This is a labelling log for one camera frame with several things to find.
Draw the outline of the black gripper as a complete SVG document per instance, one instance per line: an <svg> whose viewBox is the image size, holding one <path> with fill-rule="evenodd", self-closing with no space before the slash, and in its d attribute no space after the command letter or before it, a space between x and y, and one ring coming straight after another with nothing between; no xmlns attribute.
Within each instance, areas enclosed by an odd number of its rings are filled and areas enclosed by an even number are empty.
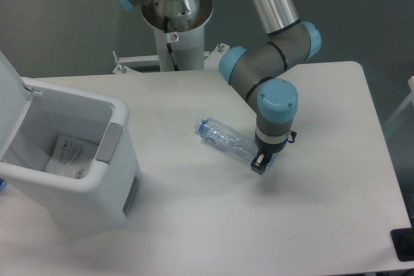
<svg viewBox="0 0 414 276"><path fill-rule="evenodd" d="M289 130L280 136L270 136L261 130L255 132L255 143L258 146L258 152L252 160L251 170L259 175L263 175L270 166L272 155L280 152L286 143L294 143L296 141L297 132Z"/></svg>

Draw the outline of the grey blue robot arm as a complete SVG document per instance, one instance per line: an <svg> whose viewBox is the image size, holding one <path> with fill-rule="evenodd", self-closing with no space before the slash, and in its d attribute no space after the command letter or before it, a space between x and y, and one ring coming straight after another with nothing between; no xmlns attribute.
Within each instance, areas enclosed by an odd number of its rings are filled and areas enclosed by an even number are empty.
<svg viewBox="0 0 414 276"><path fill-rule="evenodd" d="M162 71L204 68L204 27L213 12L212 0L118 0L125 9L140 7L153 29ZM298 92L282 73L313 57L321 47L316 27L302 21L292 0L253 0L267 42L250 52L233 47L225 52L218 69L256 114L253 142L232 134L229 128L201 121L203 138L231 149L250 161L258 174L265 172L272 157L293 143L291 129L298 109Z"/></svg>

